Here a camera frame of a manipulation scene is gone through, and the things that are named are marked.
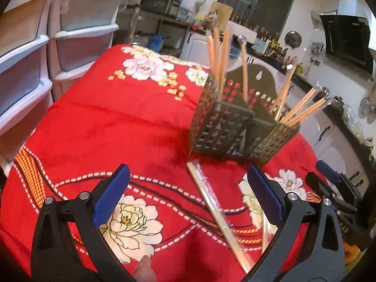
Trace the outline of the orange gloved left hand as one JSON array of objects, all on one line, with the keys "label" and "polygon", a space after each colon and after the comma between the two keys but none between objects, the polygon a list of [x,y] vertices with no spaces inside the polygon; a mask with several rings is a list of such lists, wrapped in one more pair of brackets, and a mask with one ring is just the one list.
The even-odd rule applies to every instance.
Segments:
[{"label": "orange gloved left hand", "polygon": [[142,257],[134,270],[133,277],[137,282],[157,282],[157,277],[151,267],[149,256],[145,255]]}]

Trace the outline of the orange gloved right hand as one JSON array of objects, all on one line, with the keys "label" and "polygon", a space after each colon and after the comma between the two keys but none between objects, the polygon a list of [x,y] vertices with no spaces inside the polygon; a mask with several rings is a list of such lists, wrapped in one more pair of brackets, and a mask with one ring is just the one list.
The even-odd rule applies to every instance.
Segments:
[{"label": "orange gloved right hand", "polygon": [[348,265],[352,263],[357,256],[360,254],[360,249],[356,245],[350,245],[344,242],[344,252],[345,252],[345,264]]}]

